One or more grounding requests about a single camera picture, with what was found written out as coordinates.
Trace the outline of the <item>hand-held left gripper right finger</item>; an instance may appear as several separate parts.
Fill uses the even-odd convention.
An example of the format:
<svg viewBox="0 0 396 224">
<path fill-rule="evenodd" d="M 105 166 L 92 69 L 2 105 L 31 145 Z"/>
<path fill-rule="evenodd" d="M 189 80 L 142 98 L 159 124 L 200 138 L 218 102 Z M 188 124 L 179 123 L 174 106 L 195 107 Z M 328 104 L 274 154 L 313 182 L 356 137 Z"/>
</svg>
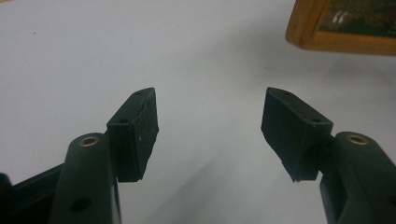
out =
<svg viewBox="0 0 396 224">
<path fill-rule="evenodd" d="M 262 133 L 292 181 L 315 180 L 319 149 L 331 138 L 333 122 L 289 91 L 269 87 Z"/>
</svg>

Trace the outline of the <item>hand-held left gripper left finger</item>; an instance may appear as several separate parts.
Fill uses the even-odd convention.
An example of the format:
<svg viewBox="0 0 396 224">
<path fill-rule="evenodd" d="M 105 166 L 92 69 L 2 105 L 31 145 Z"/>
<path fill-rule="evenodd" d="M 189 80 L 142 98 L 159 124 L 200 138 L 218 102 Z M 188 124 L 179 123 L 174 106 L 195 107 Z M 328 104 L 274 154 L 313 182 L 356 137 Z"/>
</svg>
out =
<svg viewBox="0 0 396 224">
<path fill-rule="evenodd" d="M 109 144 L 117 151 L 118 181 L 141 180 L 159 132 L 155 89 L 134 92 L 106 127 Z"/>
</svg>

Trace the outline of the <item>orange wooden board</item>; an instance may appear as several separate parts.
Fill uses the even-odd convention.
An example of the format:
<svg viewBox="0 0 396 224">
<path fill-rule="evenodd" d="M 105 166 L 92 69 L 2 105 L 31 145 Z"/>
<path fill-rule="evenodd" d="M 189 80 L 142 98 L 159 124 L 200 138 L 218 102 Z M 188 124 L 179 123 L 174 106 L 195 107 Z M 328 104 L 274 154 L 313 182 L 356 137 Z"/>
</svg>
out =
<svg viewBox="0 0 396 224">
<path fill-rule="evenodd" d="M 300 49 L 396 56 L 396 0 L 296 0 L 285 37 Z"/>
</svg>

